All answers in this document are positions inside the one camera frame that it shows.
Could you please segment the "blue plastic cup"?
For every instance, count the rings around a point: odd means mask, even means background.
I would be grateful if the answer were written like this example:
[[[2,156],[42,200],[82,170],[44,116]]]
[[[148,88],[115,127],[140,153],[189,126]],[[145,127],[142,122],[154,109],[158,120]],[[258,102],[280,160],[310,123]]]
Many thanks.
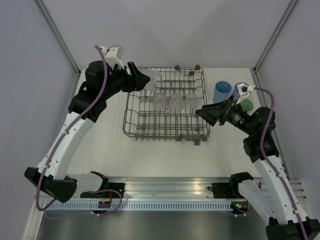
[[[227,81],[218,81],[214,87],[213,103],[220,103],[226,100],[232,91],[232,86]]]

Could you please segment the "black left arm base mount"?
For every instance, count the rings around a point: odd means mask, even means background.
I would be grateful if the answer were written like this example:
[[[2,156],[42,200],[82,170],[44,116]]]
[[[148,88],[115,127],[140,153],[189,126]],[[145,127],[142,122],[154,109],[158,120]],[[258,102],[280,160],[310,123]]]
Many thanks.
[[[125,183],[109,182],[97,191],[87,191],[80,194],[82,199],[120,199],[125,193]]]

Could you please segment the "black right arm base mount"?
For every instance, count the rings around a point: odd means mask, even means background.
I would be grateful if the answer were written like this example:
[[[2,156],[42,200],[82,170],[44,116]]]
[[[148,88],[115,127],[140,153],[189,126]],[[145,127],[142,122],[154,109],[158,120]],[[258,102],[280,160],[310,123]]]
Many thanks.
[[[243,197],[232,191],[228,182],[214,182],[206,188],[213,193],[215,199],[242,199]]]

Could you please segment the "purple plastic cup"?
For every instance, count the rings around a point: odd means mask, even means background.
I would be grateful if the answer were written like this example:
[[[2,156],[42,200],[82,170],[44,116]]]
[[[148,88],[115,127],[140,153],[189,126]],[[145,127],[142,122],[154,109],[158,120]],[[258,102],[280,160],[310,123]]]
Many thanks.
[[[240,82],[238,82],[238,83],[236,83],[234,85],[233,92],[232,92],[232,95],[233,95],[234,99],[238,99],[240,97],[240,94],[239,94],[239,91],[238,91],[238,85],[239,84],[240,84]]]

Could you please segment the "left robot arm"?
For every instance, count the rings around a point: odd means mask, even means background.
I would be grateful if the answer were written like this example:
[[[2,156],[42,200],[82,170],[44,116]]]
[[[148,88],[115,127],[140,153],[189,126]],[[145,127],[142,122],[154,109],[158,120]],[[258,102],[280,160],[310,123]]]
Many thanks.
[[[109,193],[107,176],[91,171],[67,174],[70,162],[84,136],[107,108],[107,100],[119,92],[141,91],[151,78],[139,71],[133,62],[120,68],[98,60],[85,70],[85,81],[72,98],[68,113],[57,138],[36,167],[28,167],[24,176],[36,187],[36,199],[45,193],[65,203],[73,195],[96,195],[104,198]]]

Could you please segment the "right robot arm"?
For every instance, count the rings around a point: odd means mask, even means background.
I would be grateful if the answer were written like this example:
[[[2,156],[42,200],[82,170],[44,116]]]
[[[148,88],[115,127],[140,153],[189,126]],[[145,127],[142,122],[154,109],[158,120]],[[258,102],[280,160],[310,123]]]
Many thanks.
[[[302,208],[284,171],[280,153],[272,138],[275,112],[262,106],[248,114],[235,101],[204,105],[195,112],[208,124],[229,123],[247,134],[243,148],[265,183],[265,195],[248,172],[230,176],[228,192],[244,197],[265,223],[270,240],[313,240],[320,233],[320,222]]]

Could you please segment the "green plastic cup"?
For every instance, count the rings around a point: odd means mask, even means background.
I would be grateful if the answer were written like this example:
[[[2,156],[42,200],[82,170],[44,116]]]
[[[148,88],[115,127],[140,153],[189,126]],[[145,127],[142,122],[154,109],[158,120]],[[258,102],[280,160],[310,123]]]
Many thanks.
[[[250,112],[254,108],[254,104],[250,99],[244,99],[242,100],[239,105],[241,106],[242,110],[245,112]]]

